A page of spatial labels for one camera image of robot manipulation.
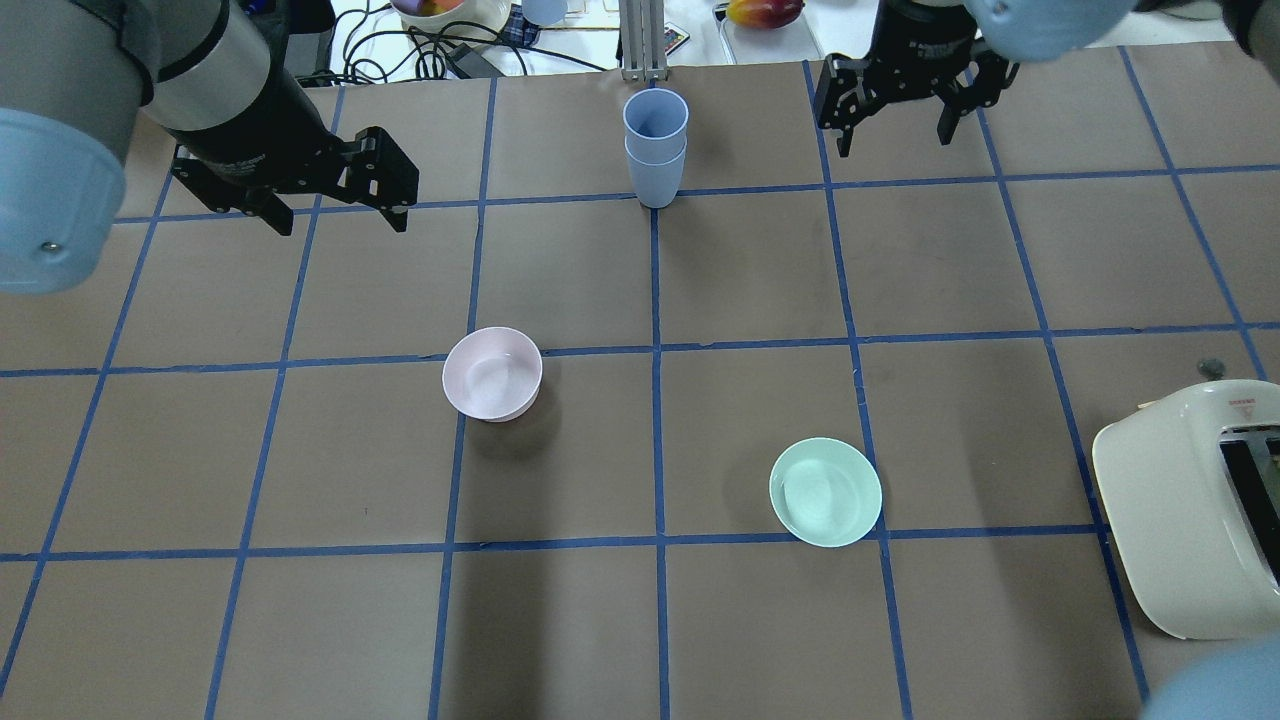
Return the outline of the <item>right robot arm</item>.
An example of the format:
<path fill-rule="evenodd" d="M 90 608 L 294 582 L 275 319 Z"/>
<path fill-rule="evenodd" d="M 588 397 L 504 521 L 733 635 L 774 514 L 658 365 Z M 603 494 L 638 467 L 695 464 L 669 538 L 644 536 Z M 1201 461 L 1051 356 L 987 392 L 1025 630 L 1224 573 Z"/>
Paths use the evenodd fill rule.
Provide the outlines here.
<path fill-rule="evenodd" d="M 864 56 L 829 54 L 813 96 L 819 129 L 846 158 L 859 124 L 890 105 L 937 97 L 936 133 L 995 106 L 1023 64 L 1053 61 L 1102 38 L 1132 13 L 1184 1 L 882 1 Z"/>

